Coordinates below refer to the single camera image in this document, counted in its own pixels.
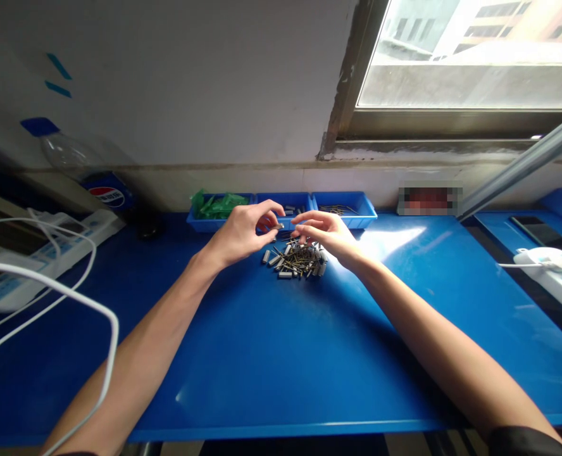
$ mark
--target black sleeve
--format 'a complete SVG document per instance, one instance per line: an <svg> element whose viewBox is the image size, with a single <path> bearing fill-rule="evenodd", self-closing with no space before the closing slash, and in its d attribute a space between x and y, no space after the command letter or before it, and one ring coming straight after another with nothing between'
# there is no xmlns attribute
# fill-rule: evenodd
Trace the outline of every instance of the black sleeve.
<svg viewBox="0 0 562 456"><path fill-rule="evenodd" d="M562 456L562 444L530 427L499 427L488 439L489 456Z"/></svg>

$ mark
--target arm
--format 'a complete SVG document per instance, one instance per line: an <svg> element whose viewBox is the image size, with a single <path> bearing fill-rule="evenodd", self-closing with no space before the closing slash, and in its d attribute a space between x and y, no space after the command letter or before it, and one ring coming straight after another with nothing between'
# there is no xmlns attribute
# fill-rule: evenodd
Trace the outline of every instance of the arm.
<svg viewBox="0 0 562 456"><path fill-rule="evenodd" d="M237 206L211 241L194 255L180 278L146 314L118 347L106 399L99 410L54 454L92 452L98 456L119 454L127 436L153 399L178 350L203 295L225 267L268 244L277 230L275 210L264 201ZM268 231L257 236L256 226ZM63 414L43 450L55 444L93 407L101 390L104 366L85 383Z"/></svg>
<svg viewBox="0 0 562 456"><path fill-rule="evenodd" d="M487 439L494 429L526 426L562 443L536 404L511 376L465 333L433 309L380 262L364 254L337 215L298 215L293 236L321 242L355 273L410 351L445 394Z"/></svg>

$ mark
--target blue workbench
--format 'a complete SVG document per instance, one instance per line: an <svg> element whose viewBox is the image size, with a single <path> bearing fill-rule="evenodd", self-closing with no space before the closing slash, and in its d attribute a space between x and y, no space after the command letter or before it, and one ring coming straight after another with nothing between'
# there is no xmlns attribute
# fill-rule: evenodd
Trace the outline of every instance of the blue workbench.
<svg viewBox="0 0 562 456"><path fill-rule="evenodd" d="M126 228L101 246L80 290L116 312L121 337L209 239L184 218L169 215L159 240L138 242ZM562 333L464 227L452 217L380 214L358 234L372 255L496 358L553 424L562 424ZM278 281L260 260L257 253L218 276L130 440L466 424L334 258L323 278L308 281ZM74 283L84 265L63 281ZM1 347L0 445L42 443L104 360L108 338L103 317L68 300Z"/></svg>
<svg viewBox="0 0 562 456"><path fill-rule="evenodd" d="M489 211L479 212L474 217L511 257L517 254L519 248L532 249L540 246L512 223L510 217L538 217L562 236L562 217L547 210Z"/></svg>

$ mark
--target window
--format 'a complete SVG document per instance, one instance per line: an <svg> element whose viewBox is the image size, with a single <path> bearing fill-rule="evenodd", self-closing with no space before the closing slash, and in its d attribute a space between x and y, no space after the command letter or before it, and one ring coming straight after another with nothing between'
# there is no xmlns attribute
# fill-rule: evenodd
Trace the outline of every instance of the window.
<svg viewBox="0 0 562 456"><path fill-rule="evenodd" d="M412 30L409 31L408 41L412 41L416 34L418 33L418 29L420 28L420 24L422 23L422 19L416 19L414 21L414 25L412 25Z"/></svg>
<svg viewBox="0 0 562 456"><path fill-rule="evenodd" d="M502 3L490 6L482 6L477 13L476 17L501 17L501 16L511 16L520 2L512 3Z"/></svg>
<svg viewBox="0 0 562 456"><path fill-rule="evenodd" d="M403 18L399 20L399 25L397 26L397 31L395 32L395 39L401 39L401 35L403 35L403 30L406 28L406 24L408 20Z"/></svg>
<svg viewBox="0 0 562 456"><path fill-rule="evenodd" d="M558 28L556 28L555 30L553 30L553 33L551 34L551 36L549 38L555 39L555 38L559 38L562 34L562 25L560 25Z"/></svg>
<svg viewBox="0 0 562 456"><path fill-rule="evenodd" d="M351 31L342 64L350 76L339 82L325 144L529 140L552 131L562 123L562 29L554 32L562 0L546 1L544 15L533 6L516 15L527 3L359 2L360 35Z"/></svg>
<svg viewBox="0 0 562 456"><path fill-rule="evenodd" d="M459 52L466 51L467 49L474 48L474 44L459 44L454 51L454 54L458 54Z"/></svg>
<svg viewBox="0 0 562 456"><path fill-rule="evenodd" d="M526 2L526 3L524 3L523 5L521 5L521 6L520 6L520 9L517 11L517 13L518 13L519 15L524 14L524 13L526 12L526 10L528 9L528 7L530 6L530 3L532 3L532 2Z"/></svg>
<svg viewBox="0 0 562 456"><path fill-rule="evenodd" d="M474 25L466 30L466 37L497 37L502 25Z"/></svg>
<svg viewBox="0 0 562 456"><path fill-rule="evenodd" d="M427 23L425 24L425 28L422 29L422 35L420 35L420 40L425 40L428 37L428 34L431 32L433 28L433 24L435 23L435 19L427 19Z"/></svg>
<svg viewBox="0 0 562 456"><path fill-rule="evenodd" d="M513 27L505 27L503 32L501 33L501 38L505 38L508 34L511 33L511 30L513 30Z"/></svg>

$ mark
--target forearm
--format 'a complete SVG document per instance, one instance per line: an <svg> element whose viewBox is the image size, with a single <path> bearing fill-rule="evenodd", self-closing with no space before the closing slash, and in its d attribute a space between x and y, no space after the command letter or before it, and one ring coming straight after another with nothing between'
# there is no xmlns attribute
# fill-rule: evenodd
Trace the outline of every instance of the forearm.
<svg viewBox="0 0 562 456"><path fill-rule="evenodd" d="M219 269L198 253L184 273L118 347L103 404L57 452L116 454L159 388L190 322ZM76 425L99 396L105 365L78 392L43 446Z"/></svg>
<svg viewBox="0 0 562 456"><path fill-rule="evenodd" d="M435 382L482 436L527 426L562 441L513 378L382 264L359 258L353 268Z"/></svg>

